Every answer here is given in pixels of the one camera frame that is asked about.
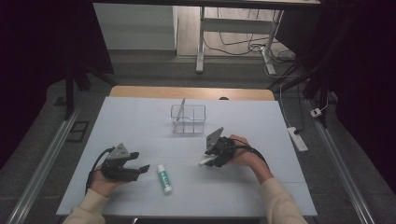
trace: table leg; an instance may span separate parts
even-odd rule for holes
[[[200,29],[199,29],[199,43],[197,54],[196,72],[201,74],[204,72],[204,27],[205,27],[205,7],[200,8]]]
[[[279,25],[282,13],[283,13],[283,10],[279,10],[279,11],[276,12],[276,15],[274,17],[274,24],[273,24],[271,33],[268,36],[267,44],[265,45],[265,48],[262,49],[262,57],[264,58],[265,67],[267,68],[268,75],[275,75],[276,74],[275,68],[274,68],[274,66],[273,66],[273,64],[271,62],[271,57],[269,55],[269,52],[270,52],[270,49],[271,49],[271,45],[272,45],[272,43],[274,41],[274,37],[275,37],[276,30],[277,30],[277,27]]]

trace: white power strip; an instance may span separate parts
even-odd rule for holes
[[[290,127],[288,128],[291,140],[293,141],[293,144],[297,147],[299,151],[307,151],[308,148],[306,147],[303,139],[299,134],[295,134],[294,131],[296,131],[296,128]]]

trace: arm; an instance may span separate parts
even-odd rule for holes
[[[241,145],[241,142],[248,145],[246,138],[237,135],[231,135],[230,138],[237,140],[235,141],[236,145]],[[261,185],[260,194],[265,204],[268,223],[306,223],[297,204],[291,195],[274,178],[265,161],[254,153],[248,152],[245,149],[238,149],[229,163],[248,166],[256,175]]]
[[[93,175],[91,187],[82,200],[81,204],[73,208],[73,212],[66,218],[64,224],[104,224],[105,218],[102,216],[103,209],[108,201],[111,192],[119,185],[128,182],[115,182],[106,179],[100,171],[100,166],[96,168]]]

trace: hand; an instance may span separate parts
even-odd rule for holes
[[[93,174],[90,187],[90,189],[92,189],[93,191],[108,198],[116,187],[129,183],[127,181],[114,181],[105,178],[105,176],[102,174],[102,171],[100,171],[101,168],[102,165],[96,167]]]
[[[230,139],[234,139],[233,141],[237,146],[250,146],[248,140],[244,137],[231,134]],[[268,168],[267,163],[247,149],[238,148],[233,154],[233,158],[228,162],[228,164],[232,163],[250,167],[260,184],[265,180],[274,177]]]

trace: beige sleeve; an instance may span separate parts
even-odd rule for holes
[[[105,224],[102,216],[108,198],[88,189],[81,204],[73,208],[73,212],[66,218],[64,224]]]
[[[260,195],[269,224],[306,223],[291,195],[274,177],[262,183]]]

